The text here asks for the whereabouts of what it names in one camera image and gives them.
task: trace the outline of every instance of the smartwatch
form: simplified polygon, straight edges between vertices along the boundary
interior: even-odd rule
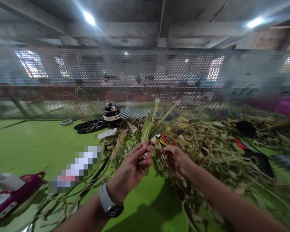
[[[109,218],[116,218],[120,216],[124,210],[123,203],[114,203],[110,199],[109,193],[104,182],[99,191],[99,197],[102,208]]]

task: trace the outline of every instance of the watch strap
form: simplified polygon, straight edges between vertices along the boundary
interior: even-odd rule
[[[110,208],[112,208],[116,204],[112,202],[112,200],[110,199],[109,193],[106,188],[106,183],[107,182],[104,182],[103,185],[101,186],[100,191],[99,191],[99,197],[100,197],[102,208],[104,212],[107,214]]]

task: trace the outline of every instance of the watch face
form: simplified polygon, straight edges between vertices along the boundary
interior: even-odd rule
[[[107,212],[107,216],[109,216],[110,218],[116,218],[116,217],[118,217],[118,216],[120,216],[122,214],[123,209],[124,208],[121,207],[121,206],[113,206]]]

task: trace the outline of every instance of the person's left hand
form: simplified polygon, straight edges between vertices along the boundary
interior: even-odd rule
[[[128,193],[140,183],[151,164],[150,140],[148,140],[129,152],[114,176],[107,182],[106,187],[111,200],[122,203]]]

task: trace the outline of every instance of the pink object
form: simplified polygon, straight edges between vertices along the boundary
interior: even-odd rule
[[[283,116],[290,116],[290,100],[280,102],[275,106],[275,110]]]
[[[41,186],[42,178],[39,175],[44,174],[44,172],[40,172],[34,175],[22,176],[20,179],[26,183],[20,189],[0,192],[0,219],[15,211]]]

